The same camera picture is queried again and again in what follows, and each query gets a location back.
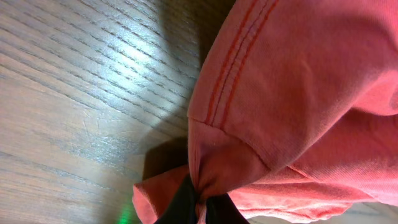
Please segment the red t-shirt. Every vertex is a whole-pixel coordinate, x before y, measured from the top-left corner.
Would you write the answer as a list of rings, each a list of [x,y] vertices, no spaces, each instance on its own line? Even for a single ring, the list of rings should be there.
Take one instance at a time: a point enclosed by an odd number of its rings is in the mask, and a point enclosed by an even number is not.
[[[197,223],[223,194],[246,220],[397,205],[397,1],[236,1],[190,100],[188,162],[134,186],[140,221],[187,175]]]

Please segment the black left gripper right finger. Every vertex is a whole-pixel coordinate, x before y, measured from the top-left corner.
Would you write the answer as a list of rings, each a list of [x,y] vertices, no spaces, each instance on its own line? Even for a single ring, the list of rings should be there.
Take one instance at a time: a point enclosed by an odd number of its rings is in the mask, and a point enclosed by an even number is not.
[[[207,199],[205,221],[206,224],[249,224],[228,194]]]

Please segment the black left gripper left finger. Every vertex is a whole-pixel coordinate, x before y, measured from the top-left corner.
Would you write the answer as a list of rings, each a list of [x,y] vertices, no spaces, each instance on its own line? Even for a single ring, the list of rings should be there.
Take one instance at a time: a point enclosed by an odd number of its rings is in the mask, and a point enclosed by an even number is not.
[[[197,193],[192,180],[187,175],[166,211],[156,220],[155,224],[196,224]]]

